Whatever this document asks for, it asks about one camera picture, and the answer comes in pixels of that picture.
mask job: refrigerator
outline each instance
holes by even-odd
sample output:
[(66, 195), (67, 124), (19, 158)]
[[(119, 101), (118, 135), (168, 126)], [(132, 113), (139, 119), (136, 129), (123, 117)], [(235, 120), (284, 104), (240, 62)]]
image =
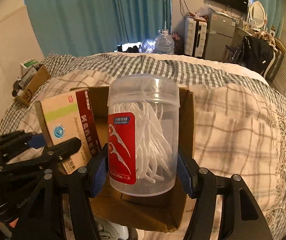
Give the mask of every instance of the refrigerator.
[(230, 17), (211, 13), (206, 32), (204, 59), (223, 62), (227, 49), (230, 46), (235, 30), (235, 20)]

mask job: clear plastic container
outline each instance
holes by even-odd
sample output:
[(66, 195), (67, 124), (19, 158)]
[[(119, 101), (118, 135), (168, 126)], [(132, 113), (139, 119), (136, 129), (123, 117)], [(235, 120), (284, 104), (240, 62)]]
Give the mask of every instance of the clear plastic container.
[(155, 196), (175, 184), (179, 88), (156, 75), (116, 79), (108, 95), (109, 181), (132, 196)]
[(154, 53), (157, 54), (174, 54), (174, 40), (167, 30), (160, 32), (160, 35), (155, 39)]

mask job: cable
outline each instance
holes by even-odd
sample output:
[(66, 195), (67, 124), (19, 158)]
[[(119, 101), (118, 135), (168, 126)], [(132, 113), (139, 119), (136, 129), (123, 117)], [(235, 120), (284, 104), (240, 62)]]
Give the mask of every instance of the cable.
[(243, 17), (243, 13), (242, 13), (242, 12), (241, 12), (241, 17), (239, 17), (239, 18), (232, 16), (232, 13), (233, 13), (232, 10), (233, 10), (233, 9), (231, 8), (231, 17), (232, 17), (232, 18), (239, 20), (239, 19), (241, 19), (241, 18)]
[(189, 10), (188, 7), (187, 7), (187, 4), (186, 4), (185, 0), (183, 0), (183, 1), (184, 1), (184, 4), (185, 4), (185, 6), (186, 6), (188, 12), (185, 13), (182, 0), (179, 0), (179, 2), (180, 2), (180, 13), (181, 13), (181, 15), (182, 15), (184, 18), (193, 18), (195, 15), (190, 12), (190, 10)]
[(229, 14), (228, 14), (228, 12), (226, 10), (226, 6), (225, 6), (225, 10), (223, 11), (223, 13), (226, 13), (229, 16)]

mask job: container lid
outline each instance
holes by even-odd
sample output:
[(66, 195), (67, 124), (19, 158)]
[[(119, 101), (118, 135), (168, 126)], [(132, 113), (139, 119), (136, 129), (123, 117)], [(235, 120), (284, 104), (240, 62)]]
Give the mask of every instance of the container lid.
[(129, 75), (112, 82), (107, 104), (144, 100), (179, 106), (179, 87), (173, 80), (157, 75)]

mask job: checkered blanket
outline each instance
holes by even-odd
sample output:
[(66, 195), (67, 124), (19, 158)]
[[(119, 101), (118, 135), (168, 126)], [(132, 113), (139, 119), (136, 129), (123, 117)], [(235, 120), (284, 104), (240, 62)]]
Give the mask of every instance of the checkered blanket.
[[(29, 108), (14, 102), (3, 118), (0, 134), (17, 129), (41, 132), (33, 102), (71, 87), (110, 84), (115, 78), (151, 73), (171, 78), (195, 91), (195, 160), (213, 173), (239, 173), (251, 189), (274, 239), (286, 234), (286, 98), (262, 82), (203, 65), (148, 56), (99, 54), (75, 58), (51, 54), (43, 63), (52, 75)], [(25, 152), (15, 161), (35, 157)], [(147, 239), (179, 239), (187, 228), (194, 201), (188, 200), (181, 229), (146, 232)], [(218, 233), (219, 211), (211, 238)]]

